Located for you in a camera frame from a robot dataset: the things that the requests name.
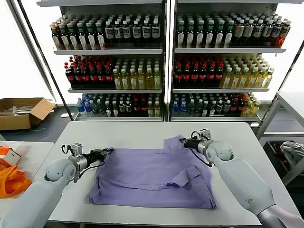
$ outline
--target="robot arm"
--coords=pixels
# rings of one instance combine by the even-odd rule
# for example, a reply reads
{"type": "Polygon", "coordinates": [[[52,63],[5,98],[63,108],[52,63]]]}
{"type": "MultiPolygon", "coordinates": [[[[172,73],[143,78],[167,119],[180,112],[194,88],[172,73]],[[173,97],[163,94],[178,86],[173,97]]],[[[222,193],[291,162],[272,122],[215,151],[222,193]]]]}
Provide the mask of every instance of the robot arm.
{"type": "Polygon", "coordinates": [[[274,202],[272,191],[258,173],[243,159],[233,155],[224,141],[210,140],[210,131],[201,130],[198,137],[182,139],[185,147],[203,154],[214,164],[240,205],[257,216],[265,228],[303,228],[304,221],[281,209],[274,202]]]}

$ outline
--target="cable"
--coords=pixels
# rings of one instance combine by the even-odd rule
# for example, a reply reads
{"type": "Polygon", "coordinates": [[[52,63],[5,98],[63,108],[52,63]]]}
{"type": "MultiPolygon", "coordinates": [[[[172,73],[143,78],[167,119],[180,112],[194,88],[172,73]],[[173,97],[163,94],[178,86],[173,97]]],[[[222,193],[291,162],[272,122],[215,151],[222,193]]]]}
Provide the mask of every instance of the cable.
{"type": "Polygon", "coordinates": [[[85,173],[85,171],[88,171],[89,169],[92,169],[92,168],[97,168],[97,167],[102,166],[102,165],[104,165],[104,164],[105,164],[105,163],[104,163],[104,161],[103,161],[103,163],[100,164],[100,165],[92,166],[92,167],[87,168],[86,170],[84,170],[84,171],[79,175],[79,178],[82,177],[82,175],[85,173]]]}
{"type": "Polygon", "coordinates": [[[207,165],[207,166],[209,166],[209,167],[212,167],[211,164],[208,164],[208,163],[206,163],[204,160],[202,160],[202,159],[201,159],[201,158],[192,150],[191,147],[189,147],[189,148],[190,148],[191,152],[194,154],[194,156],[197,157],[202,163],[204,163],[205,165],[207,165]]]}

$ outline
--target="juice bottle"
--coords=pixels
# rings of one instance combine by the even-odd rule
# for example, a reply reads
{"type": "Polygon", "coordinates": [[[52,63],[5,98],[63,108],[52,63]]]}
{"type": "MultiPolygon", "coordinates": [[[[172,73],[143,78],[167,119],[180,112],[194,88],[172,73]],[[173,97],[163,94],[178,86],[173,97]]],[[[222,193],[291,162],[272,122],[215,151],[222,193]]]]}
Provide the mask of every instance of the juice bottle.
{"type": "Polygon", "coordinates": [[[239,81],[239,73],[241,72],[241,68],[237,67],[235,69],[235,73],[233,77],[230,77],[230,85],[229,88],[235,89],[237,87],[239,81]]]}
{"type": "Polygon", "coordinates": [[[256,79],[255,84],[253,85],[254,88],[261,88],[262,84],[265,80],[265,73],[266,73],[266,67],[262,67],[260,74],[258,78],[256,79]]]}
{"type": "Polygon", "coordinates": [[[147,89],[154,88],[154,79],[151,68],[147,68],[146,88],[147,89]]]}
{"type": "Polygon", "coordinates": [[[251,111],[250,111],[250,114],[249,114],[250,117],[254,117],[254,116],[257,115],[257,112],[260,109],[259,108],[260,104],[261,104],[260,101],[256,101],[256,103],[254,104],[254,107],[251,108],[251,111]]]}
{"type": "Polygon", "coordinates": [[[223,79],[222,79],[222,83],[221,83],[222,88],[228,88],[228,85],[229,85],[229,82],[230,82],[231,71],[232,71],[232,68],[228,67],[227,70],[226,70],[226,73],[225,73],[225,75],[223,76],[223,79]]]}
{"type": "Polygon", "coordinates": [[[257,79],[257,72],[258,72],[258,67],[255,67],[252,69],[251,76],[248,80],[248,84],[245,84],[245,88],[253,88],[254,83],[256,82],[257,79]]]}
{"type": "Polygon", "coordinates": [[[238,83],[237,83],[237,88],[240,88],[240,89],[244,88],[246,80],[247,80],[247,76],[249,74],[248,72],[249,72],[248,67],[243,68],[243,72],[242,72],[241,77],[240,77],[240,79],[238,80],[238,83]]]}
{"type": "Polygon", "coordinates": [[[161,88],[161,77],[160,77],[160,69],[158,67],[154,68],[154,88],[161,88]]]}
{"type": "Polygon", "coordinates": [[[265,81],[263,82],[263,85],[262,85],[263,88],[265,88],[265,89],[268,88],[270,81],[272,79],[272,74],[273,74],[274,70],[275,70],[274,68],[269,69],[269,71],[267,73],[267,77],[265,78],[265,81]]]}

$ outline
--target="metal pole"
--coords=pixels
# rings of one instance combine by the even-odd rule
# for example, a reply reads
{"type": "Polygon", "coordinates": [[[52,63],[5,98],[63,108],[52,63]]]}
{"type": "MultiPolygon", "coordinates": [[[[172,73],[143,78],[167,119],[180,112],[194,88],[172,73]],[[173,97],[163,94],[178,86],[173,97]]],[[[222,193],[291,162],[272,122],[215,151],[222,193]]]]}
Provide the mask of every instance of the metal pole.
{"type": "MultiPolygon", "coordinates": [[[[37,46],[37,48],[38,48],[38,50],[39,50],[39,52],[41,54],[43,62],[45,63],[45,65],[47,67],[47,70],[48,70],[48,72],[49,72],[49,74],[50,74],[50,76],[51,76],[51,78],[52,78],[52,80],[54,82],[54,85],[55,85],[55,87],[56,87],[56,89],[57,89],[57,91],[58,91],[58,93],[59,93],[59,95],[61,97],[63,105],[65,106],[66,111],[67,111],[70,119],[73,121],[73,117],[71,115],[71,112],[70,112],[70,110],[69,110],[69,108],[68,108],[68,106],[67,106],[67,104],[66,104],[66,102],[65,102],[65,100],[64,100],[64,98],[63,98],[63,96],[61,94],[61,92],[60,92],[60,89],[58,87],[58,84],[57,84],[57,82],[56,82],[56,80],[55,80],[52,72],[51,72],[51,69],[49,68],[48,62],[47,62],[47,60],[46,60],[46,58],[45,58],[45,56],[43,54],[43,51],[42,51],[42,49],[40,47],[40,44],[39,44],[39,42],[38,42],[38,40],[36,38],[34,30],[33,30],[32,26],[31,26],[31,24],[29,22],[29,18],[28,18],[27,14],[26,14],[26,12],[25,12],[25,10],[23,8],[22,2],[21,2],[21,0],[17,0],[17,2],[19,4],[19,7],[20,7],[21,12],[23,14],[23,17],[24,17],[24,19],[25,19],[25,21],[27,23],[27,26],[28,26],[31,34],[32,34],[32,37],[33,37],[33,39],[35,41],[35,44],[36,44],[36,46],[37,46]]],[[[39,56],[38,56],[38,54],[35,51],[34,45],[33,45],[32,41],[30,40],[29,34],[28,34],[28,32],[27,32],[27,30],[25,28],[25,25],[24,25],[24,23],[23,23],[23,21],[21,19],[21,15],[18,12],[18,8],[17,8],[14,0],[6,0],[6,3],[8,5],[8,8],[10,9],[10,11],[11,11],[14,19],[15,19],[15,22],[16,22],[16,24],[17,24],[17,26],[18,26],[18,28],[19,28],[19,30],[20,30],[20,32],[21,32],[21,34],[22,34],[22,36],[23,36],[23,38],[24,38],[24,40],[25,40],[25,42],[27,44],[27,46],[28,46],[29,52],[30,52],[30,54],[32,55],[32,57],[34,59],[34,61],[36,63],[36,66],[38,67],[38,70],[39,70],[41,76],[43,77],[43,79],[44,79],[44,81],[45,81],[45,83],[46,83],[46,85],[47,85],[50,93],[52,94],[54,100],[56,101],[54,93],[53,93],[52,88],[51,88],[51,85],[50,85],[50,83],[48,81],[46,72],[44,71],[44,68],[42,66],[42,63],[40,62],[39,56]]]]}

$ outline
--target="water bottle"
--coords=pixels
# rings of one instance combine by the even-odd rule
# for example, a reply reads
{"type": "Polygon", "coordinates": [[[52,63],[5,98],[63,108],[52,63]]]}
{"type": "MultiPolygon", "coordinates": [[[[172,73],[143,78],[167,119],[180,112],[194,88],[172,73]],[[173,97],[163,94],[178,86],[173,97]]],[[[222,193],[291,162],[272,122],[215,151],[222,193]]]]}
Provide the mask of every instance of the water bottle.
{"type": "Polygon", "coordinates": [[[179,105],[178,105],[177,101],[174,101],[173,106],[172,106],[172,116],[178,116],[179,113],[180,113],[179,105]]]}

